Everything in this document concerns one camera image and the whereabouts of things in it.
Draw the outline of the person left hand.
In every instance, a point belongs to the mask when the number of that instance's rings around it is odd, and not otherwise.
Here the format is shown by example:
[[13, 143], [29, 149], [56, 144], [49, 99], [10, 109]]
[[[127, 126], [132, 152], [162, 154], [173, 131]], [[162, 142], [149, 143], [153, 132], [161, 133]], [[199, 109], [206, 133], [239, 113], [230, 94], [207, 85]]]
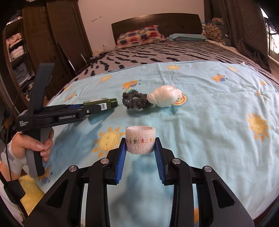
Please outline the person left hand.
[[23, 158], [27, 149], [40, 153], [44, 162], [48, 162], [50, 159], [51, 148], [53, 147], [54, 130], [51, 129], [47, 140], [42, 143], [28, 135], [21, 132], [15, 134], [11, 140], [11, 150], [15, 157]]

